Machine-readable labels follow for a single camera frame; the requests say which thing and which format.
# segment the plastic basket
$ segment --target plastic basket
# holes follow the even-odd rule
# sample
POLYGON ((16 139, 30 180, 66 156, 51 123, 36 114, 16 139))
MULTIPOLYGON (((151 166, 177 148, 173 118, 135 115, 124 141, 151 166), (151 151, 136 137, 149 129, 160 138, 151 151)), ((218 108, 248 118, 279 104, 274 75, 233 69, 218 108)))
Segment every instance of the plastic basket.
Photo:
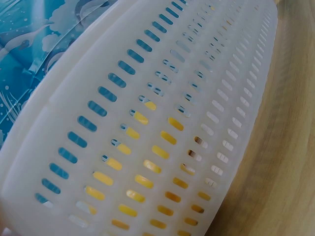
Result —
POLYGON ((0 153, 23 236, 201 236, 242 160, 272 0, 120 0, 36 89, 0 153))

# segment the white plastic basket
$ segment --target white plastic basket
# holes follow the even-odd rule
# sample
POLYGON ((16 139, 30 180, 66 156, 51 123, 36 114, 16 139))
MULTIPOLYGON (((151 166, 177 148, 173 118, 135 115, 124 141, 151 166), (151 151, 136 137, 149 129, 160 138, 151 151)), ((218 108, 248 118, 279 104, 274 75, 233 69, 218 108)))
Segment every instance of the white plastic basket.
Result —
POLYGON ((23 236, 201 236, 257 116, 272 0, 120 0, 37 88, 0 153, 23 236))

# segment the wood grain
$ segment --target wood grain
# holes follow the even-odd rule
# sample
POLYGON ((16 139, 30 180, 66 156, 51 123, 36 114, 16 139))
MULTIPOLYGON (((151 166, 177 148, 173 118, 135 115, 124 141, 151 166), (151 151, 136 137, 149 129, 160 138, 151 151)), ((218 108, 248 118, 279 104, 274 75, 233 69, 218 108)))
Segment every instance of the wood grain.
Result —
POLYGON ((206 236, 315 236, 315 0, 282 0, 263 101, 206 236))

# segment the blue cloth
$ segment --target blue cloth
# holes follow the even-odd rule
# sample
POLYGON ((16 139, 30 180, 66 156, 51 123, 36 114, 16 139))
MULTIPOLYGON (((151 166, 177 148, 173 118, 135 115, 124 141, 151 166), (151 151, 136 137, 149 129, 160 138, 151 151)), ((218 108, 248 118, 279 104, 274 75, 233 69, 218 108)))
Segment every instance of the blue cloth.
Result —
POLYGON ((117 0, 0 0, 0 148, 31 93, 117 0))

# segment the ventilation slot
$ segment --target ventilation slot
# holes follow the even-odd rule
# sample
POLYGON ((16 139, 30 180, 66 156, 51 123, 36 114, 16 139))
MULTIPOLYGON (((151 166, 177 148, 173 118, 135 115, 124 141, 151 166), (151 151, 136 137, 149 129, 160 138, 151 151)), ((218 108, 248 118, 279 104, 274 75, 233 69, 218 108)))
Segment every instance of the ventilation slot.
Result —
POLYGON ((152 52, 152 48, 148 44, 143 42, 141 39, 137 39, 136 43, 147 52, 152 52))
POLYGON ((92 132, 95 132, 97 130, 97 127, 95 124, 93 124, 92 122, 90 122, 88 119, 86 119, 85 117, 83 116, 79 116, 78 117, 78 123, 80 125, 82 125, 83 127, 85 127, 86 129, 92 131, 92 132))
POLYGON ((131 58, 133 58, 133 59, 135 59, 137 62, 139 62, 139 63, 143 63, 144 62, 144 58, 142 57, 142 56, 140 56, 139 54, 137 54, 134 50, 132 50, 132 49, 128 49, 127 50, 127 54, 131 57, 131 58))
POLYGON ((234 148, 233 145, 230 144, 227 140, 223 140, 222 145, 223 145, 223 147, 225 147, 229 151, 233 151, 233 148, 234 148))
POLYGON ((179 18, 179 15, 175 13, 171 8, 167 7, 166 11, 170 13, 172 16, 174 16, 175 18, 179 18))
POLYGON ((221 152, 218 152, 218 153, 217 153, 217 158, 218 158, 219 160, 223 161, 224 163, 227 163, 227 162, 228 162, 228 158, 227 158, 225 155, 223 155, 221 152))
POLYGON ((48 208, 53 208, 54 204, 49 201, 48 199, 46 199, 45 197, 43 197, 41 194, 36 193, 35 194, 35 198, 38 202, 40 202, 41 204, 43 204, 45 207, 48 208))
POLYGON ((140 202, 140 203, 143 203, 146 200, 146 198, 143 195, 141 195, 140 193, 137 193, 131 189, 126 191, 126 195, 128 197, 130 197, 131 199, 133 199, 137 202, 140 202))
POLYGON ((164 28, 163 26, 161 26, 158 22, 154 21, 152 22, 152 25, 157 28, 159 31, 161 31, 162 33, 166 33, 167 30, 166 28, 164 28))
POLYGON ((163 14, 159 14, 159 17, 160 17, 162 20, 164 20, 166 23, 168 23, 169 25, 172 25, 172 24, 173 24, 173 22, 172 22, 170 19, 168 19, 166 16, 164 16, 163 14))
POLYGON ((72 153, 68 152, 65 148, 61 147, 58 149, 58 153, 64 159, 68 160, 69 162, 75 164, 78 162, 78 158, 76 158, 72 153))
POLYGON ((61 167, 57 166, 55 163, 51 163, 49 165, 49 169, 54 172, 56 175, 60 176, 61 178, 68 179, 69 174, 63 170, 61 167))
POLYGON ((179 202, 182 200, 181 197, 179 197, 179 196, 177 196, 176 194, 171 193, 171 192, 166 192, 166 193, 165 193, 165 196, 166 196, 168 199, 170 199, 170 200, 172 200, 172 201, 174 201, 174 202, 176 202, 176 203, 179 203, 179 202))
POLYGON ((199 138, 198 136, 195 136, 194 138, 195 142, 198 143, 199 145, 201 145, 203 148, 207 148, 208 147, 208 143, 206 141, 203 141, 201 138, 199 138))
POLYGON ((134 75, 136 73, 136 71, 130 65, 122 60, 118 62, 118 66, 130 75, 134 75))
POLYGON ((157 174, 160 174, 162 172, 162 169, 157 166, 156 164, 154 164, 153 162, 149 161, 149 160, 145 160, 143 162, 143 165, 148 168, 149 170, 157 173, 157 174))
POLYGON ((107 111, 93 101, 88 102, 88 107, 101 117, 105 117, 107 115, 107 111))
POLYGON ((68 138, 82 148, 86 148, 88 143, 72 131, 68 133, 68 138))
POLYGON ((207 134, 209 134, 210 136, 212 136, 214 134, 213 130, 208 127, 206 124, 201 124, 201 128, 206 131, 207 134))
POLYGON ((145 33, 148 37, 150 37, 151 39, 153 39, 155 42, 160 42, 160 38, 157 37, 157 36, 156 36, 154 33, 152 33, 150 30, 146 29, 146 30, 144 31, 144 33, 145 33))
POLYGON ((105 200, 105 195, 104 195, 102 192, 96 190, 95 188, 92 188, 92 187, 90 187, 90 186, 86 186, 86 187, 84 188, 84 191, 85 191, 88 195, 90 195, 91 197, 93 197, 93 198, 95 198, 95 199, 97 199, 97 200, 99 200, 99 201, 105 200))
POLYGON ((183 188, 183 189, 186 189, 186 188, 188 188, 188 184, 185 182, 185 181, 183 181, 183 180, 181 180, 181 179, 179 179, 179 178, 174 178, 173 179, 173 183, 174 184, 176 184, 177 186, 180 186, 181 188, 183 188))
POLYGON ((188 150, 187 154, 188 156, 191 156, 196 161, 201 161, 202 159, 202 157, 199 154, 195 153, 193 150, 188 150))
POLYGON ((211 170, 214 172, 214 173, 216 173, 217 175, 219 175, 219 176, 222 176, 222 174, 223 174, 223 170, 221 170, 219 167, 217 167, 217 166, 212 166, 211 167, 211 170))
POLYGON ((117 97, 115 94, 113 94, 111 91, 109 91, 108 89, 102 86, 98 88, 98 92, 99 94, 103 95, 105 98, 107 98, 111 102, 116 102, 117 100, 117 97))

